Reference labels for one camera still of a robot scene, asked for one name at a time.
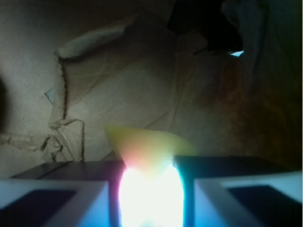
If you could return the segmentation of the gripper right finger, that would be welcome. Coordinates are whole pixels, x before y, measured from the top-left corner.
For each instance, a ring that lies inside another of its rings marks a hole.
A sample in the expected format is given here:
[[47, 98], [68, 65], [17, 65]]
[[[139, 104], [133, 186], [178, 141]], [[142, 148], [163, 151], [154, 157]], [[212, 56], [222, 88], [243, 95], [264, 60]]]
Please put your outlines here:
[[303, 173], [257, 157], [177, 156], [186, 227], [300, 227]]

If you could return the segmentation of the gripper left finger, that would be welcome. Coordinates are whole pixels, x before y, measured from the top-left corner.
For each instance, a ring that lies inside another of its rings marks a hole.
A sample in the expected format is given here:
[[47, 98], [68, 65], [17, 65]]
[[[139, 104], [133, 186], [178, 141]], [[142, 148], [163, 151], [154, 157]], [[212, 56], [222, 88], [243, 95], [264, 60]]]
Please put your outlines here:
[[118, 227], [122, 161], [46, 163], [0, 181], [3, 227]]

